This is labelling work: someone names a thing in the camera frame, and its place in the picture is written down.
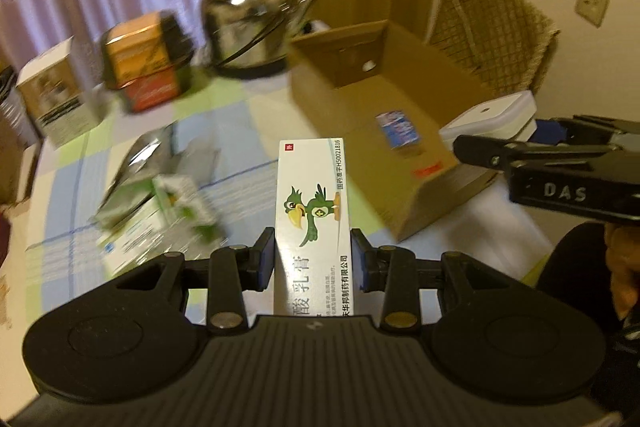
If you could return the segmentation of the person right hand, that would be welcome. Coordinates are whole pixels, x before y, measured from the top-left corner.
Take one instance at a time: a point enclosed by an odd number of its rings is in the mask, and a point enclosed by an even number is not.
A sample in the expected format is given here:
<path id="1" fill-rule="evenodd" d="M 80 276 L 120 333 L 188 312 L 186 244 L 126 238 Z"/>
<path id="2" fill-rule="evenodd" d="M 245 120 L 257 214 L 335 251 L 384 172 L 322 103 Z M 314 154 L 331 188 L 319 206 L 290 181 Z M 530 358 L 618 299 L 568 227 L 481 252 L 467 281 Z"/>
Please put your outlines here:
<path id="1" fill-rule="evenodd" d="M 639 229 L 607 223 L 604 240 L 614 308 L 623 320 L 639 301 Z"/>

